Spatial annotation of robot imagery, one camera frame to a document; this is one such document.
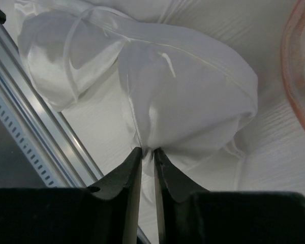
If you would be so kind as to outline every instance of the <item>perforated metal strip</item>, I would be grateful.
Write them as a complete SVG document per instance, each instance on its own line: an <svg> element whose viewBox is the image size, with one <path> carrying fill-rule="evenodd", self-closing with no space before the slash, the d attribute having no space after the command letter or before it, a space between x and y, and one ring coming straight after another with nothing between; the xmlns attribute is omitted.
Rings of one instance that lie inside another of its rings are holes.
<svg viewBox="0 0 305 244"><path fill-rule="evenodd" d="M44 184L51 188L57 187L57 181L54 179L50 170L46 167L42 158L39 156L36 148L27 138L14 114L11 112L10 108L5 104L1 97L0 120L5 125L12 138L16 141L19 148L25 154L31 165L34 167L40 178L43 180Z"/></svg>

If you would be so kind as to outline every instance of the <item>translucent container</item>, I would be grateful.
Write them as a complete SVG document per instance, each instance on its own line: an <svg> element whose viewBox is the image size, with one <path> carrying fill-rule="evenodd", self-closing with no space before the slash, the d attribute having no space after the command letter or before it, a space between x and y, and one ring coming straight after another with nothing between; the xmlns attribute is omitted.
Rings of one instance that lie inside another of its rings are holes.
<svg viewBox="0 0 305 244"><path fill-rule="evenodd" d="M283 82L288 100L305 129L305 0L299 0L281 44Z"/></svg>

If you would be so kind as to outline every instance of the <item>white surface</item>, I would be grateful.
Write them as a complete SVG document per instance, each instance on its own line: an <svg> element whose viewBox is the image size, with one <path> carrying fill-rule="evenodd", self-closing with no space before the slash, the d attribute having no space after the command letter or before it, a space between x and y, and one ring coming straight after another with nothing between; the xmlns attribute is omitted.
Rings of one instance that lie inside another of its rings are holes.
<svg viewBox="0 0 305 244"><path fill-rule="evenodd" d="M0 0L0 5L8 2L10 0ZM170 8L166 12L173 14L163 20L194 28L231 46L258 75L259 111L256 118L238 135L241 139L238 146L248 155L240 188L291 190L305 194L305 132L286 99L280 70L280 39L296 0L176 2L183 3L182 7L174 7L174 11ZM14 29L7 28L13 35ZM93 96L97 101L100 99L94 87L93 91L88 91L87 96ZM89 101L85 97L83 99L80 102L85 106ZM120 109L119 106L115 102L114 107ZM125 135L122 131L125 129L108 130L110 121L117 118L106 111L107 116L101 116L104 129L93 131L90 124L88 127L82 126L82 121L89 121L96 110L92 108L84 111L79 108L79 111L80 114L72 111L66 111L65 114L94 159L99 160L101 153L106 154L105 157L107 154L113 155L114 160L99 165L104 173L109 172L125 159L130 148L117 151L115 141L105 143L100 138L107 138L114 133L123 137ZM235 157L220 152L211 162L200 165L188 175L211 190L231 190L235 163ZM158 240L155 215L153 208L147 204L140 205L140 226L153 243Z"/></svg>

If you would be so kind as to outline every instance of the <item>gray floor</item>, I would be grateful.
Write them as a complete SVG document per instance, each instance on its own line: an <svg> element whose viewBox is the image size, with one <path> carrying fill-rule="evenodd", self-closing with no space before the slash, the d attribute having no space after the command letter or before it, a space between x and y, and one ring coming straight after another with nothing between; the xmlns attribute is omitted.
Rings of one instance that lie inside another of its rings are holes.
<svg viewBox="0 0 305 244"><path fill-rule="evenodd" d="M0 121L0 188L45 187Z"/></svg>

